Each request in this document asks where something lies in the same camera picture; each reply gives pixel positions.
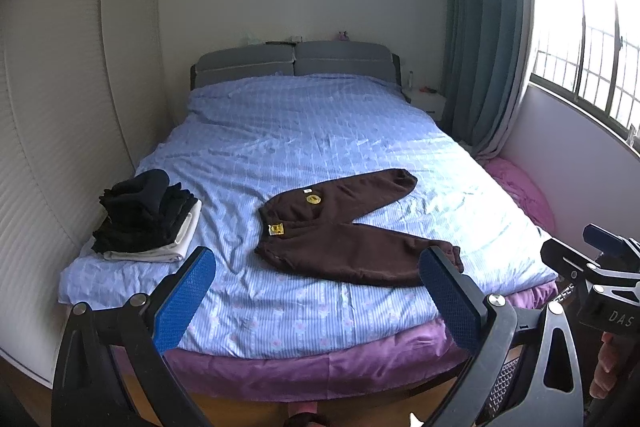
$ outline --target stack of folded clothes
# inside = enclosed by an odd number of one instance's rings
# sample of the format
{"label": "stack of folded clothes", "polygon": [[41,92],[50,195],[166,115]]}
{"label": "stack of folded clothes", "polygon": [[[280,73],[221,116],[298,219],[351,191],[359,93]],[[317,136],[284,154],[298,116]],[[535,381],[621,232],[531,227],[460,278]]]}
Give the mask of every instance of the stack of folded clothes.
{"label": "stack of folded clothes", "polygon": [[202,203],[161,169],[107,188],[107,218],[94,232],[93,250],[105,259],[171,263],[186,257]]}

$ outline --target finger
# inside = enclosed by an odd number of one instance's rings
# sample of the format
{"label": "finger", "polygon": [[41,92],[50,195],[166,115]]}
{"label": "finger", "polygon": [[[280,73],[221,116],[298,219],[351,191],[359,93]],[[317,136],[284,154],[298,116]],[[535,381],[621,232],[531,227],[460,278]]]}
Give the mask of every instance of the finger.
{"label": "finger", "polygon": [[607,373],[600,364],[597,365],[596,371],[593,374],[593,381],[597,383],[602,389],[609,392],[616,384],[617,377],[613,373]]}
{"label": "finger", "polygon": [[601,365],[604,371],[610,373],[618,363],[618,350],[611,344],[602,344],[598,352],[598,365]]}
{"label": "finger", "polygon": [[603,400],[607,397],[607,391],[605,391],[603,388],[601,388],[597,383],[595,383],[595,381],[591,382],[591,386],[589,388],[589,394],[594,397],[597,398],[598,400]]}

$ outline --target metal screw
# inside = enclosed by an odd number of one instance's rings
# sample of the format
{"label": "metal screw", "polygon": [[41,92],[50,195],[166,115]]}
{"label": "metal screw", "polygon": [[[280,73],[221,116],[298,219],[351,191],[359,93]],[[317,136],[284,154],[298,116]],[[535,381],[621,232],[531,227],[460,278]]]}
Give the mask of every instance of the metal screw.
{"label": "metal screw", "polygon": [[146,294],[136,293],[129,299],[129,303],[136,308],[142,306],[146,302]]}
{"label": "metal screw", "polygon": [[82,315],[86,311],[86,304],[84,304],[84,302],[78,302],[71,311],[74,315]]}
{"label": "metal screw", "polygon": [[502,295],[494,295],[491,294],[489,295],[489,304],[491,304],[492,306],[504,306],[506,304],[506,300],[504,299],[504,297]]}
{"label": "metal screw", "polygon": [[564,311],[564,309],[562,308],[562,304],[555,301],[549,302],[548,308],[549,308],[549,311],[552,312],[554,315],[562,315],[562,312]]}

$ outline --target purple bed skirt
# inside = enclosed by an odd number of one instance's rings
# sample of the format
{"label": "purple bed skirt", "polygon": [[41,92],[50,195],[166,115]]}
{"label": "purple bed skirt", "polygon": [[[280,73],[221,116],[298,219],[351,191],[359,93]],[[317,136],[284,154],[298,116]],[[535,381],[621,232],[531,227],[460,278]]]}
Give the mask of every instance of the purple bed skirt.
{"label": "purple bed skirt", "polygon": [[[520,308],[538,308],[558,293],[555,282],[509,295]],[[165,353],[180,383],[191,393],[248,401],[316,401],[386,391],[431,378],[467,357],[441,318],[392,337],[301,359],[252,360],[214,357],[183,349]],[[132,373],[124,350],[121,370]]]}

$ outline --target folded black clothing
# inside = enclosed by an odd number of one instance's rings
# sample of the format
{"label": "folded black clothing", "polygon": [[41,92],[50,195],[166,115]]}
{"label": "folded black clothing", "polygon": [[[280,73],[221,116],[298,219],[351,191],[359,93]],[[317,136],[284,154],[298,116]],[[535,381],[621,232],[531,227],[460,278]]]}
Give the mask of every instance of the folded black clothing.
{"label": "folded black clothing", "polygon": [[94,251],[135,253],[173,243],[198,200],[168,182],[166,172],[153,169],[105,190],[100,203],[108,215],[94,232]]}
{"label": "folded black clothing", "polygon": [[152,169],[107,188],[99,200],[112,222],[146,227],[158,221],[168,186],[169,175],[161,169]]}

